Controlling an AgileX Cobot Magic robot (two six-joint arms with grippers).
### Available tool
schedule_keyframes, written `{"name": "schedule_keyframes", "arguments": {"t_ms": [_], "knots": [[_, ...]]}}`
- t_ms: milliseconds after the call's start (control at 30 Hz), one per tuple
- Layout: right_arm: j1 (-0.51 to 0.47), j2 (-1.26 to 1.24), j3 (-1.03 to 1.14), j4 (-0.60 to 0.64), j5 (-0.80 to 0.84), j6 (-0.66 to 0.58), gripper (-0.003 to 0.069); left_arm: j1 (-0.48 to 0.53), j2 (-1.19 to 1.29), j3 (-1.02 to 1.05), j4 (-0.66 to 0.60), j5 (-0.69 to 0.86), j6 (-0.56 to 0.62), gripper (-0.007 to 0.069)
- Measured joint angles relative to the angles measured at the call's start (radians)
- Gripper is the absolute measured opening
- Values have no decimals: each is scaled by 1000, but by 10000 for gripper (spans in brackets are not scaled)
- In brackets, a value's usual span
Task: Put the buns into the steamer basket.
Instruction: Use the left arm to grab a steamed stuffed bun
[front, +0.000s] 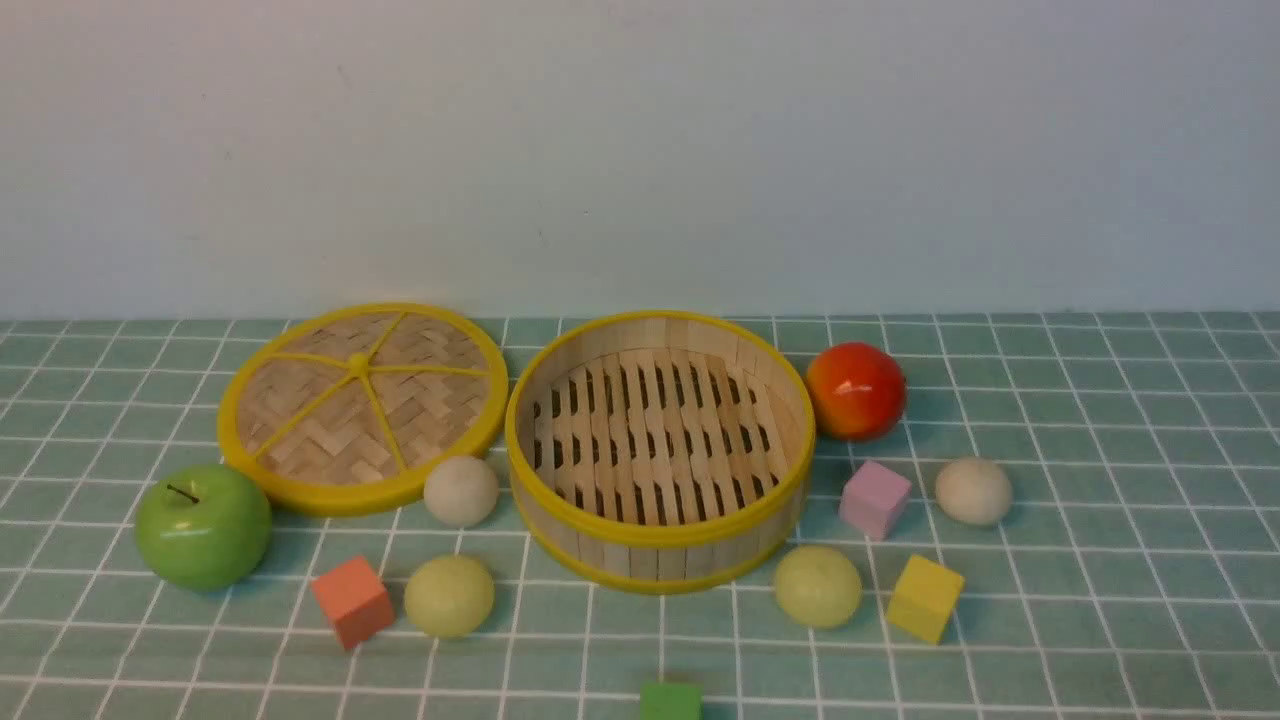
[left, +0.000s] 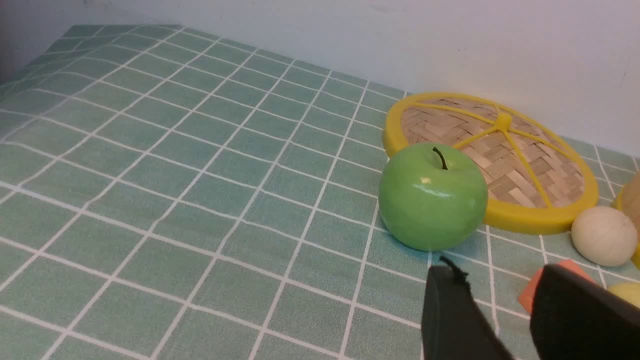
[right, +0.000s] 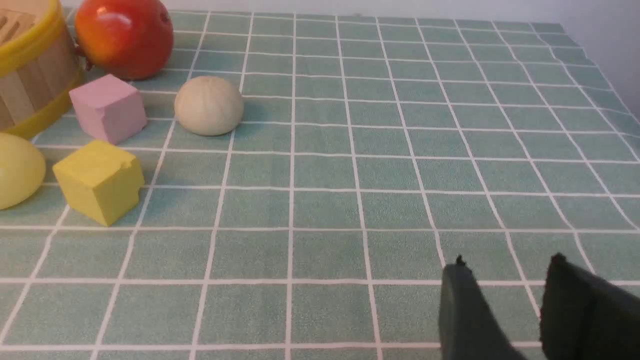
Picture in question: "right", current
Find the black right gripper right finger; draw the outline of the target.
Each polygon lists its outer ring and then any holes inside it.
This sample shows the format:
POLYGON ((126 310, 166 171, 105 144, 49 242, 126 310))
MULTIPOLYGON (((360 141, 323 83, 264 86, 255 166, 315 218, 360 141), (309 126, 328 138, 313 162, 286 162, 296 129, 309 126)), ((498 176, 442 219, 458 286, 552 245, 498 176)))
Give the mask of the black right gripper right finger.
POLYGON ((640 299, 556 253, 547 269, 539 332, 548 360, 637 360, 640 299))

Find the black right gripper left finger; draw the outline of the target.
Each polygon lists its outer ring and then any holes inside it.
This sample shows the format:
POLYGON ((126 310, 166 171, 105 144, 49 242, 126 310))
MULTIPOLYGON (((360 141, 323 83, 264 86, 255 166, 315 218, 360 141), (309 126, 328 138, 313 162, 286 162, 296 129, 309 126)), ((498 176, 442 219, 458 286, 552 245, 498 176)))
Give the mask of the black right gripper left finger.
POLYGON ((439 344, 443 360, 525 359, 498 324, 461 255, 442 270, 439 344))

